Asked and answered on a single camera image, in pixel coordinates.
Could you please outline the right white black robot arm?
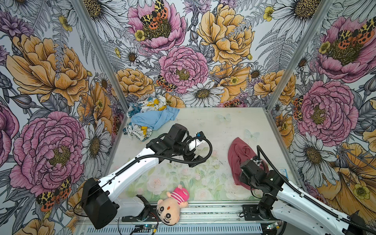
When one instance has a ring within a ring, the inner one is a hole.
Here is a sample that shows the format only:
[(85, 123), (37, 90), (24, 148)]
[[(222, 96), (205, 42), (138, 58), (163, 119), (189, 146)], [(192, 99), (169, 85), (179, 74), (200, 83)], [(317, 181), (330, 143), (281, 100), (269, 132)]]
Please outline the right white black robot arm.
[(245, 215), (281, 220), (311, 235), (374, 235), (358, 212), (347, 215), (298, 188), (279, 172), (265, 172), (254, 161), (240, 166), (240, 181), (263, 192), (257, 207)]

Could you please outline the maroon cloth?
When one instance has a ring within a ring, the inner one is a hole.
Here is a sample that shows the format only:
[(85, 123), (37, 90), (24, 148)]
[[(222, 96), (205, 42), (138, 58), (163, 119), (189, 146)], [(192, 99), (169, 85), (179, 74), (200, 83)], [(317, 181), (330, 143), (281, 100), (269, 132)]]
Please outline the maroon cloth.
[(246, 142), (240, 138), (235, 138), (233, 140), (228, 150), (228, 162), (231, 168), (232, 176), (236, 185), (242, 186), (250, 191), (252, 190), (251, 187), (240, 181), (240, 166), (247, 160), (255, 159), (257, 159), (256, 153)]

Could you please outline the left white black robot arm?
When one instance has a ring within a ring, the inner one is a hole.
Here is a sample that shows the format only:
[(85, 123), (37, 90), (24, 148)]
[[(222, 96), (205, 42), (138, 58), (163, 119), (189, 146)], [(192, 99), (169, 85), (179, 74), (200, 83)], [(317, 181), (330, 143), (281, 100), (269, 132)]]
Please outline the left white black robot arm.
[(141, 195), (119, 199), (122, 192), (163, 161), (195, 167), (206, 162), (212, 151), (212, 144), (203, 132), (192, 137), (186, 127), (174, 124), (168, 133), (152, 139), (122, 168), (99, 180), (88, 179), (80, 205), (96, 229), (104, 228), (115, 218), (132, 217), (145, 221), (151, 214), (150, 203)]

